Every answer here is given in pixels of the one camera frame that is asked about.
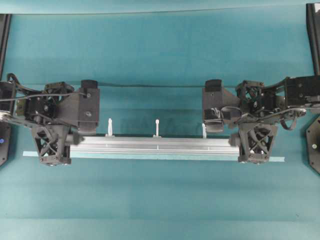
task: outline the black cable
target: black cable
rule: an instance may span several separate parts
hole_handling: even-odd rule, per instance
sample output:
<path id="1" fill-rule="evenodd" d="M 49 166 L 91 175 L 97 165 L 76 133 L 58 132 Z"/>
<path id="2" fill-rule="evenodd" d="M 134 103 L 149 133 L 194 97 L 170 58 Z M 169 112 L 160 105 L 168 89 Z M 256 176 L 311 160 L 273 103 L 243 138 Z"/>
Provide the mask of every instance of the black cable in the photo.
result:
<path id="1" fill-rule="evenodd" d="M 15 101 L 15 100 L 21 100 L 21 99 L 30 99 L 30 98 L 36 98 L 36 97 L 66 97 L 66 96 L 70 96 L 72 94 L 80 94 L 80 95 L 84 95 L 86 96 L 85 93 L 80 92 L 80 91 L 74 91 L 74 92 L 70 92 L 70 93 L 61 93 L 61 94 L 33 94 L 33 95 L 29 95 L 29 96 L 19 96 L 19 97 L 13 97 L 13 98 L 4 98 L 4 99 L 0 99 L 0 102 L 9 102 L 9 101 Z"/>

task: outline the bolt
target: bolt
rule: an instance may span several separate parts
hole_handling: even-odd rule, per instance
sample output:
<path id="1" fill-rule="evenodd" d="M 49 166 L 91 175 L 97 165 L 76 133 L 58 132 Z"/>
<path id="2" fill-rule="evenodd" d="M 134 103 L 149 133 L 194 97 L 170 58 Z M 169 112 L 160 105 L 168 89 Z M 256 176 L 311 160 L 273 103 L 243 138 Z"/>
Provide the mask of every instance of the bolt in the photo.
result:
<path id="1" fill-rule="evenodd" d="M 92 116 L 92 114 L 91 114 L 90 111 L 86 111 L 84 114 L 85 114 L 87 117 L 89 117 L 89 118 Z"/>

